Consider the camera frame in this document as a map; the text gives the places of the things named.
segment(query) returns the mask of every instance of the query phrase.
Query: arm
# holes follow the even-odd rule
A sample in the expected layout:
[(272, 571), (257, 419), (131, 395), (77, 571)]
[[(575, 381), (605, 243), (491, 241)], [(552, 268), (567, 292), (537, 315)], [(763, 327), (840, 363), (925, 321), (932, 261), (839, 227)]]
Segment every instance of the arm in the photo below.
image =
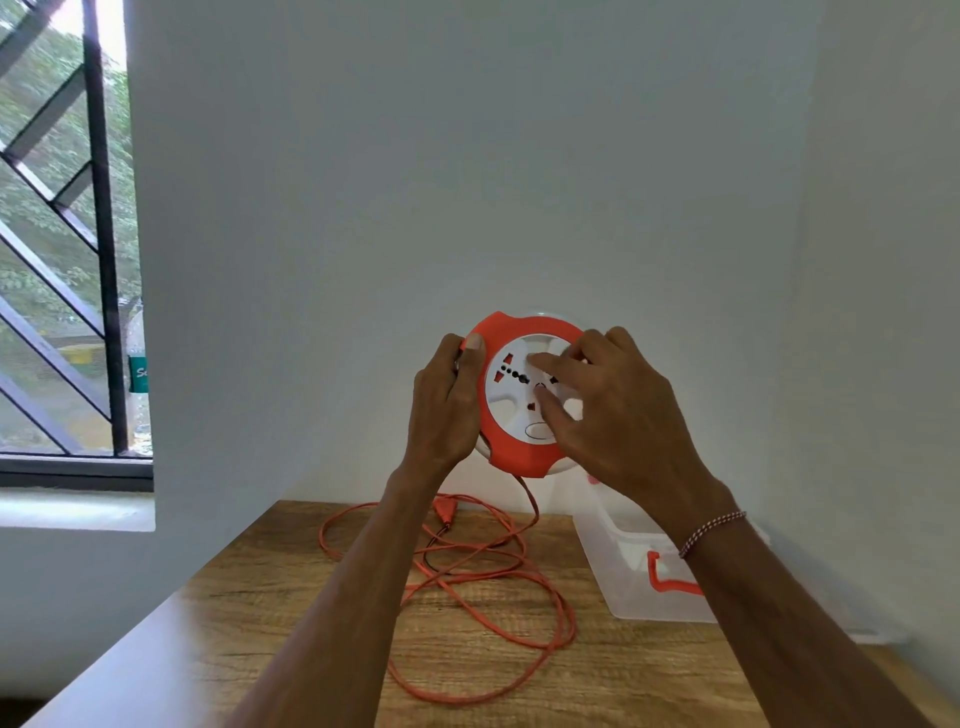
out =
[(420, 526), (480, 431), (483, 340), (447, 335), (417, 374), (407, 451), (380, 504), (228, 728), (373, 725)]
[[(670, 383), (623, 328), (587, 331), (563, 356), (529, 360), (583, 399), (574, 421), (538, 390), (565, 454), (636, 502), (674, 544), (737, 510), (700, 460)], [(929, 725), (747, 522), (710, 530), (687, 563), (773, 725)]]

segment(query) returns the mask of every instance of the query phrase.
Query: plastic bottle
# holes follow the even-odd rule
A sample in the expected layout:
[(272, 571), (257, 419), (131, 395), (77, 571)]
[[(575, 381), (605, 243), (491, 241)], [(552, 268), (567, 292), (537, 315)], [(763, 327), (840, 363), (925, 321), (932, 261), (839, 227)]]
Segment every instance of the plastic bottle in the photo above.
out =
[(150, 379), (147, 376), (147, 347), (143, 336), (143, 308), (127, 323), (127, 362), (130, 391), (127, 393), (128, 447), (140, 455), (153, 454), (150, 430)]

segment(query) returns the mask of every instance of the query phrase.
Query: window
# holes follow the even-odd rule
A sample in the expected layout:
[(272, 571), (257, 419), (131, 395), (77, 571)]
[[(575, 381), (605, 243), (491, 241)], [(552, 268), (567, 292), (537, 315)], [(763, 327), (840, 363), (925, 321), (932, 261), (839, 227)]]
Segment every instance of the window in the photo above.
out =
[(153, 453), (122, 8), (0, 0), (0, 452), (22, 473)]

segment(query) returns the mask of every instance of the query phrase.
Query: electrical cable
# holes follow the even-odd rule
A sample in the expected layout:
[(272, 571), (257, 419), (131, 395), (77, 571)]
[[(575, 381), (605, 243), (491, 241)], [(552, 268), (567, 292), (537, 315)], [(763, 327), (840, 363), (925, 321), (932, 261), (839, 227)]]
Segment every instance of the electrical cable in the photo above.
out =
[[(520, 484), (520, 487), (523, 488), (524, 493), (526, 493), (527, 497), (530, 499), (530, 504), (533, 506), (534, 510), (533, 519), (520, 527), (516, 526), (513, 517), (509, 513), (497, 508), (494, 505), (490, 505), (480, 498), (467, 496), (464, 494), (440, 494), (437, 496), (437, 498), (434, 500), (434, 510), (436, 510), (438, 515), (441, 516), (442, 526), (435, 532), (432, 531), (425, 523), (422, 528), (430, 537), (430, 539), (426, 546), (423, 548), (418, 548), (416, 551), (414, 551), (413, 565), (420, 570), (425, 579), (416, 584), (406, 585), (404, 588), (403, 598), (400, 600), (400, 609), (403, 609), (410, 599), (412, 599), (413, 596), (421, 590), (428, 588), (443, 589), (448, 595), (453, 597), (453, 599), (460, 604), (460, 606), (463, 607), (468, 614), (470, 614), (487, 629), (514, 644), (520, 644), (524, 647), (536, 649), (540, 654), (510, 684), (490, 692), (484, 692), (476, 695), (450, 695), (444, 692), (431, 692), (423, 688), (418, 688), (417, 686), (409, 683), (402, 675), (400, 675), (399, 671), (394, 665), (393, 659), (390, 659), (387, 663), (387, 670), (390, 672), (390, 675), (394, 678), (398, 685), (400, 685), (415, 698), (426, 700), (431, 703), (441, 703), (444, 705), (475, 705), (487, 700), (493, 700), (494, 698), (516, 690), (521, 685), (526, 683), (531, 677), (533, 677), (534, 673), (540, 669), (550, 655), (552, 655), (558, 649), (568, 646), (573, 642), (577, 635), (577, 623), (573, 613), (573, 607), (567, 603), (566, 599), (564, 599), (563, 595), (560, 594), (557, 588), (554, 587), (553, 584), (551, 584), (542, 573), (540, 573), (540, 570), (537, 568), (537, 566), (527, 558), (527, 545), (521, 537), (521, 534), (523, 534), (523, 532), (527, 529), (536, 525), (536, 523), (540, 520), (540, 509), (537, 506), (537, 500), (530, 492), (530, 489), (523, 481), (523, 478), (516, 475), (514, 477)], [(497, 522), (503, 526), (505, 531), (504, 535), (487, 544), (459, 543), (446, 538), (446, 534), (453, 523), (453, 515), (456, 512), (457, 503), (472, 503), (474, 505), (479, 505), (486, 508), (497, 520)], [(342, 552), (332, 548), (326, 542), (325, 535), (327, 529), (345, 514), (360, 510), (362, 508), (371, 508), (375, 505), (375, 502), (353, 505), (338, 513), (335, 513), (333, 516), (324, 521), (323, 525), (320, 527), (320, 533), (318, 534), (320, 548), (324, 550), (324, 553), (338, 561), (343, 558)], [(510, 544), (516, 544), (519, 552), (507, 550), (506, 547)], [(450, 566), (442, 569), (435, 569), (427, 561), (427, 554), (435, 551), (465, 551), (467, 555), (455, 560)], [(506, 556), (512, 560), (512, 563), (501, 569), (482, 571), (460, 570), (454, 572), (455, 569), (463, 567), (472, 559), (483, 553)], [(556, 608), (557, 613), (557, 623), (554, 628), (553, 637), (550, 638), (550, 640), (547, 642), (537, 642), (535, 640), (528, 640), (507, 632), (499, 625), (490, 621), (490, 619), (488, 619), (487, 616), (480, 612), (477, 608), (470, 605), (453, 588), (457, 584), (467, 584), (475, 581), (487, 581), (491, 579), (503, 578), (527, 579), (535, 584), (539, 584), (546, 590), (554, 604), (554, 607)]]

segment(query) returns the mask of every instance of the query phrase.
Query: wooden tabletop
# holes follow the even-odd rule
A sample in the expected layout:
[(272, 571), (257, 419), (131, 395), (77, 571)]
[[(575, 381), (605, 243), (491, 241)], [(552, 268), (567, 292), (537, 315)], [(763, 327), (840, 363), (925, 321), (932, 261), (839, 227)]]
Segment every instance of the wooden tabletop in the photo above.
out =
[[(279, 502), (28, 725), (219, 725), (333, 571), (317, 547), (317, 529), (337, 509)], [(348, 546), (365, 520), (344, 518), (331, 530), (332, 545)], [(485, 512), (461, 511), (451, 537), (480, 542), (496, 533)], [(576, 610), (576, 642), (525, 687), (469, 708), (420, 702), (388, 676), (378, 725), (766, 725), (716, 625), (612, 617), (570, 517), (545, 516), (527, 541), (531, 557)], [(481, 582), (461, 591), (512, 632), (542, 639), (552, 632), (554, 609), (532, 583)], [(867, 651), (937, 725), (960, 726), (951, 704), (890, 650)], [(429, 590), (401, 613), (393, 656), (417, 685), (473, 693), (509, 682), (533, 653), (487, 632)]]

